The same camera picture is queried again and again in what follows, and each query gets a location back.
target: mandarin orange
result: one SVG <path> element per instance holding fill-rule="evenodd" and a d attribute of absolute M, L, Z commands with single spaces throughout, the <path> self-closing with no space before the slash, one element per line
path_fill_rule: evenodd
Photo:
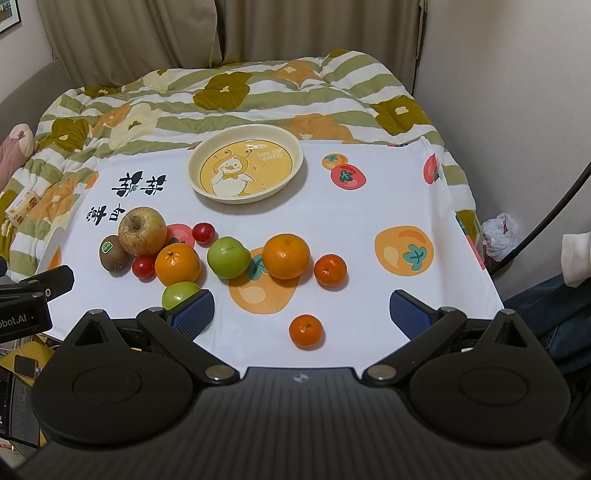
<path fill-rule="evenodd" d="M 156 257 L 154 270 L 166 287 L 181 281 L 195 283 L 201 273 L 201 261 L 192 247 L 186 244 L 170 244 Z"/>
<path fill-rule="evenodd" d="M 290 338 L 298 348 L 315 347 L 323 336 L 322 324 L 313 315 L 299 315 L 290 324 Z"/>
<path fill-rule="evenodd" d="M 324 255 L 314 265 L 314 276 L 320 285 L 336 287 L 347 276 L 347 264 L 338 255 Z"/>
<path fill-rule="evenodd" d="M 262 249 L 262 262 L 272 277 L 290 280 L 302 275 L 308 267 L 310 248 L 303 238 L 281 233 L 267 240 Z"/>

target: cherry tomato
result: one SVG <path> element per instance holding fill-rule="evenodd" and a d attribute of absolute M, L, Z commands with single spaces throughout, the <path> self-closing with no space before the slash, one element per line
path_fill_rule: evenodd
<path fill-rule="evenodd" d="M 216 229 L 211 223 L 198 223 L 193 227 L 193 238 L 200 245 L 207 245 L 216 236 Z"/>
<path fill-rule="evenodd" d="M 131 271 L 138 278 L 150 278 L 154 275 L 154 257 L 138 257 L 131 265 Z"/>

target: bed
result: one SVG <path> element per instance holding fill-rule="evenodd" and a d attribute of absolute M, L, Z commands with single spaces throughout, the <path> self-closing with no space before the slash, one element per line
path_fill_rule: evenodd
<path fill-rule="evenodd" d="M 224 128 L 263 123 L 301 140 L 404 145 L 421 137 L 443 145 L 406 88 L 380 62 L 358 52 L 161 69 L 123 87 L 86 86 L 59 96 L 41 117 L 36 153 L 0 195 L 0 212 L 24 190 L 39 204 L 15 228 L 3 219 L 0 252 L 15 281 L 38 270 L 58 228 L 114 155 L 189 148 Z M 448 151 L 440 159 L 458 220 L 474 244 L 480 224 L 466 176 Z"/>

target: screw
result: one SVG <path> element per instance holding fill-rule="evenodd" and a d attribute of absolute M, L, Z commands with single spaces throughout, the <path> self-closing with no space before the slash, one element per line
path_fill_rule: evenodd
<path fill-rule="evenodd" d="M 228 365 L 212 365 L 205 370 L 205 375 L 212 380 L 227 380 L 233 374 L 234 369 Z"/>
<path fill-rule="evenodd" d="M 396 369 L 390 365 L 377 364 L 368 368 L 368 375 L 374 380 L 390 380 L 396 376 Z"/>

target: duck cartoon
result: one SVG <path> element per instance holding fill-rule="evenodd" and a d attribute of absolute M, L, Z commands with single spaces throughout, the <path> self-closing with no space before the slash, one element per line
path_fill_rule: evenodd
<path fill-rule="evenodd" d="M 212 178 L 213 192 L 219 197 L 236 197 L 244 192 L 249 181 L 254 179 L 247 175 L 248 160 L 252 150 L 245 155 L 234 155 L 232 150 L 224 150 L 224 157 L 213 166 L 215 175 Z"/>

